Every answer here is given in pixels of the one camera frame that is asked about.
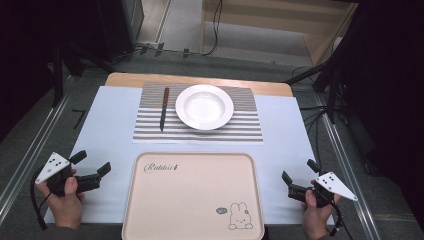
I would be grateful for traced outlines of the person's left hand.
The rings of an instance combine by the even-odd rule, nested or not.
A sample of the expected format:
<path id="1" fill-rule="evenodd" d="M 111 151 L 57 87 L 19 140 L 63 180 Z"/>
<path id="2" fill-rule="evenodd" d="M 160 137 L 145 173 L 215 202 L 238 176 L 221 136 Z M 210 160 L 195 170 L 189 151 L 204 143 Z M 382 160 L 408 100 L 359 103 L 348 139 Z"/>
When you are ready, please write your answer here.
<path id="1" fill-rule="evenodd" d="M 76 193 L 78 183 L 74 174 L 75 169 L 71 170 L 71 176 L 66 180 L 63 197 L 52 194 L 47 187 L 46 182 L 36 185 L 36 188 L 47 198 L 48 207 L 50 208 L 56 227 L 65 227 L 72 230 L 78 230 L 82 219 L 82 204 L 84 193 Z"/>

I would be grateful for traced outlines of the white round plate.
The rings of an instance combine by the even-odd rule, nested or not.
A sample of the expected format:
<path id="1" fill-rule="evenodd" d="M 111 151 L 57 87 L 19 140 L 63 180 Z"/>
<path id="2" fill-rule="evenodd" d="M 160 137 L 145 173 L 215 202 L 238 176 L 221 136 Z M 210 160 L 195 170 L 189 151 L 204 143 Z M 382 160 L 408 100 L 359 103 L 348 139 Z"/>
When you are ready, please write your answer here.
<path id="1" fill-rule="evenodd" d="M 234 113 L 234 103 L 223 89 L 199 84 L 184 89 L 178 95 L 175 110 L 187 126 L 209 131 L 229 122 Z"/>

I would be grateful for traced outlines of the person's right hand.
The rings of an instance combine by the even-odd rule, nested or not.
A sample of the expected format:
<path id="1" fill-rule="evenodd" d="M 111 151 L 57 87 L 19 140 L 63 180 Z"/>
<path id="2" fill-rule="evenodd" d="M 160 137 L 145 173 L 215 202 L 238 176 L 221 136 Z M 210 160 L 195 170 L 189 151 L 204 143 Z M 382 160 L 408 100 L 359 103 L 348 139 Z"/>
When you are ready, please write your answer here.
<path id="1" fill-rule="evenodd" d="M 302 227 L 307 240 L 331 240 L 327 234 L 327 221 L 333 212 L 333 207 L 327 205 L 323 208 L 317 207 L 317 200 L 312 190 L 307 190 Z"/>

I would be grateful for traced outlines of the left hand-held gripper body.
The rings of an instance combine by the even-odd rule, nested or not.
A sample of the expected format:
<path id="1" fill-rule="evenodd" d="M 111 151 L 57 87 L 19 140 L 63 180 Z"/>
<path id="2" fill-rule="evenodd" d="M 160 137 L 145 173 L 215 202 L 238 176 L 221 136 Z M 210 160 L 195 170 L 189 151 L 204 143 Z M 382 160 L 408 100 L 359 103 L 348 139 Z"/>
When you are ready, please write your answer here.
<path id="1" fill-rule="evenodd" d="M 69 162 L 69 159 L 53 152 L 35 178 L 35 183 L 41 184 L 45 182 L 52 194 L 64 196 L 66 180 L 72 176 L 71 165 L 72 163 Z"/>

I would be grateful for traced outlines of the grey striped placemat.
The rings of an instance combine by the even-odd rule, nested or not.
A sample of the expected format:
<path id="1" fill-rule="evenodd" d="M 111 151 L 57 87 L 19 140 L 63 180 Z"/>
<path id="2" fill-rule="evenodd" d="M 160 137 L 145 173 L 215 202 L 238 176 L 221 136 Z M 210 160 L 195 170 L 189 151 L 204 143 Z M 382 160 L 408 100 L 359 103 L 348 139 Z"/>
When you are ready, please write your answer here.
<path id="1" fill-rule="evenodd" d="M 199 144 L 254 144 L 264 141 L 254 94 L 249 88 L 218 86 L 234 103 L 232 118 L 224 126 L 204 131 L 184 124 L 177 116 L 175 102 L 186 88 L 199 85 L 187 83 L 153 83 L 144 85 L 137 110 L 133 141 L 136 143 L 199 143 Z M 164 130 L 159 122 L 165 87 L 169 98 Z"/>

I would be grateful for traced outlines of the white table cover sheet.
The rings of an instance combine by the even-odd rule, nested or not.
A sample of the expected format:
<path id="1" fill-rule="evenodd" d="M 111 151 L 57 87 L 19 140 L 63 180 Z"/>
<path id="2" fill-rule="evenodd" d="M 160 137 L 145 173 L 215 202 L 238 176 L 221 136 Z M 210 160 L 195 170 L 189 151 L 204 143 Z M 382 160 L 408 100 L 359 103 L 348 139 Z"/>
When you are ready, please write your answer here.
<path id="1" fill-rule="evenodd" d="M 314 173 L 307 161 L 314 154 L 293 97 L 254 94 L 264 141 L 254 144 L 136 143 L 133 131 L 143 88 L 99 88 L 73 150 L 85 150 L 78 164 L 86 174 L 109 162 L 111 172 L 101 187 L 87 194 L 83 222 L 119 224 L 123 221 L 132 169 L 145 152 L 245 153 L 255 163 L 263 218 L 268 225 L 299 224 L 302 208 L 287 196 L 281 179 L 286 171 L 302 186 Z"/>

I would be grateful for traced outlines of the black metal stand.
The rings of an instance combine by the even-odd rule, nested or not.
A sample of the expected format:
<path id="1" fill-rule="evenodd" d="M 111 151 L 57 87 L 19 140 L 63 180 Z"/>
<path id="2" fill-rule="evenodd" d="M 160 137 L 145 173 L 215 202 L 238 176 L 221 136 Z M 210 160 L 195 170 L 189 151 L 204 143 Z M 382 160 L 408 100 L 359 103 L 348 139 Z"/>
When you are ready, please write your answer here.
<path id="1" fill-rule="evenodd" d="M 317 74 L 318 78 L 313 84 L 313 90 L 315 92 L 323 92 L 326 87 L 330 88 L 328 101 L 323 112 L 327 114 L 332 124 L 335 123 L 334 112 L 342 64 L 346 61 L 348 55 L 349 51 L 346 48 L 337 48 L 324 63 L 284 81 L 285 84 L 293 85 Z"/>
<path id="2" fill-rule="evenodd" d="M 64 97 L 63 67 L 65 64 L 72 75 L 81 76 L 84 67 L 80 61 L 85 58 L 108 73 L 114 68 L 103 61 L 94 51 L 97 39 L 90 33 L 66 32 L 59 29 L 49 29 L 47 33 L 49 47 L 52 50 L 53 63 L 53 107 L 56 107 Z"/>

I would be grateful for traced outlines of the metal floor rail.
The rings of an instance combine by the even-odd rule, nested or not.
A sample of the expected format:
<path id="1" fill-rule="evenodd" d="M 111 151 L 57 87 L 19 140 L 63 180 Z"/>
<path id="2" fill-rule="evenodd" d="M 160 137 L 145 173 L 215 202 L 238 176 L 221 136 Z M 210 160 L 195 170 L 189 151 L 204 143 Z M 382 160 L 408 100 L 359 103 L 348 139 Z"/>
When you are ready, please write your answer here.
<path id="1" fill-rule="evenodd" d="M 379 230 L 341 141 L 337 126 L 331 122 L 329 115 L 323 117 L 323 122 L 345 183 L 358 198 L 357 201 L 353 202 L 353 206 L 355 207 L 356 216 L 361 223 L 364 235 L 367 240 L 381 240 Z"/>
<path id="2" fill-rule="evenodd" d="M 68 76 L 64 83 L 64 95 L 55 107 L 51 107 L 47 117 L 33 138 L 25 155 L 19 162 L 17 169 L 13 172 L 11 179 L 0 194 L 0 225 L 8 215 L 15 199 L 17 198 L 25 179 L 28 177 L 35 161 L 37 160 L 42 148 L 48 140 L 58 119 L 68 103 L 68 99 L 78 79 Z"/>

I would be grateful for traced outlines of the light wooden shelf unit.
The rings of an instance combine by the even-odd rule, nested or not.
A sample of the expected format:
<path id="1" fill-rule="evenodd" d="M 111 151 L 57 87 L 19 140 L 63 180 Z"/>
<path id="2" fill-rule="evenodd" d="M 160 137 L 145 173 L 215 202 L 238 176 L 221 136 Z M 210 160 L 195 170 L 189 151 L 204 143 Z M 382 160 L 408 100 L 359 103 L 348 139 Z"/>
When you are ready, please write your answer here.
<path id="1" fill-rule="evenodd" d="M 318 65 L 350 25 L 357 5 L 344 0 L 201 0 L 201 46 L 212 43 L 212 23 L 223 25 L 219 53 L 243 50 L 262 59 Z"/>

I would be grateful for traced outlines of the wooden table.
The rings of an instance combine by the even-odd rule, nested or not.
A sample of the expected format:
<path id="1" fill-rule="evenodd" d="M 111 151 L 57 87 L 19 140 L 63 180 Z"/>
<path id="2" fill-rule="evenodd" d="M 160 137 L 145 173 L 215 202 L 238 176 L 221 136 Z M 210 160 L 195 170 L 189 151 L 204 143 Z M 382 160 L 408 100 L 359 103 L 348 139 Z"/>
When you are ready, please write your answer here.
<path id="1" fill-rule="evenodd" d="M 132 73 L 111 73 L 105 85 L 116 87 L 142 88 L 145 83 L 189 83 L 189 84 L 209 84 L 214 86 L 232 86 L 240 88 L 250 88 L 254 94 L 269 96 L 292 97 L 291 87 L 286 83 L 257 82 L 247 80 L 203 78 L 190 76 L 176 76 L 163 74 L 132 74 Z"/>

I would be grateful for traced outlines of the dark cabinet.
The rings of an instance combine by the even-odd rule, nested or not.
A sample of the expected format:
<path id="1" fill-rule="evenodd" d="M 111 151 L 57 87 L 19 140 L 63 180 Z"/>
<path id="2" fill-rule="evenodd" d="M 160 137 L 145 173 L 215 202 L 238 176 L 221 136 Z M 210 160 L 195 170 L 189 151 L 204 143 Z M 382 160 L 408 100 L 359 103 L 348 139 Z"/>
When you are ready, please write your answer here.
<path id="1" fill-rule="evenodd" d="M 132 52 L 144 20 L 142 0 L 97 0 L 100 16 L 104 59 Z"/>

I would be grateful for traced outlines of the beige tray with rabbit print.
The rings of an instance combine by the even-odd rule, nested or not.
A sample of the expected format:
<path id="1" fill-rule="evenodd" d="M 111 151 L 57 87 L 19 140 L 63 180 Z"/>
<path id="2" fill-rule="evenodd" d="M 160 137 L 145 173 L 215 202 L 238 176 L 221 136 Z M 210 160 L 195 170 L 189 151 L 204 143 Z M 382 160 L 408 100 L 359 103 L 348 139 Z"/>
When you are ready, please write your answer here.
<path id="1" fill-rule="evenodd" d="M 123 240 L 261 240 L 253 159 L 234 153 L 144 153 L 136 160 Z"/>

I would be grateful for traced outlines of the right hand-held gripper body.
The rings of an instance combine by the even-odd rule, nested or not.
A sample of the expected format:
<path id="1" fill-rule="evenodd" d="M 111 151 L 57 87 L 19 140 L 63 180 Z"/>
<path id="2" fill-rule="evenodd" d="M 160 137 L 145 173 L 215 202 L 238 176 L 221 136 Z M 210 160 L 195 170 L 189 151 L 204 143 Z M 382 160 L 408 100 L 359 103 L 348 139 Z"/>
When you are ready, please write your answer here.
<path id="1" fill-rule="evenodd" d="M 325 201 L 325 205 L 329 204 L 334 199 L 335 194 L 352 201 L 358 200 L 357 196 L 334 172 L 328 172 L 318 176 L 314 180 L 314 184 L 317 194 Z"/>

